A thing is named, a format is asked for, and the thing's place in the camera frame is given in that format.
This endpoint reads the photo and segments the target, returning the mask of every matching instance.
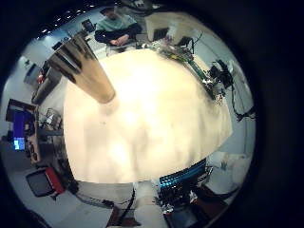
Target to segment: person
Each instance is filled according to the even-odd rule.
[[[142,27],[129,15],[120,15],[114,7],[106,7],[100,11],[105,19],[96,25],[95,40],[111,47],[124,46],[135,39]]]

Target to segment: computer monitor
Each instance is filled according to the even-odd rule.
[[[26,116],[23,111],[14,110],[13,113],[13,145],[14,150],[25,150]]]
[[[13,145],[15,150],[25,150],[25,130],[26,124],[28,125],[29,132],[33,132],[34,116],[27,110],[14,110],[13,111]]]

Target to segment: office chair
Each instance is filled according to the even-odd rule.
[[[46,165],[37,165],[36,168],[38,169],[37,171],[26,176],[30,190],[37,198],[53,194],[50,197],[56,200],[58,195],[65,192],[65,188],[59,180],[55,169]]]

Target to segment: hand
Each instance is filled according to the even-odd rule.
[[[110,44],[117,46],[117,40],[110,40]]]
[[[127,42],[127,40],[129,39],[129,35],[123,35],[123,36],[121,36],[120,38],[118,38],[117,39],[117,46],[122,46],[122,45],[124,45],[126,42]]]

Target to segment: white table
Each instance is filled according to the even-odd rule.
[[[100,62],[116,90],[112,104],[97,103],[72,83],[66,87],[66,152],[76,180],[165,176],[206,158],[232,134],[226,101],[211,101],[182,64],[149,49]]]

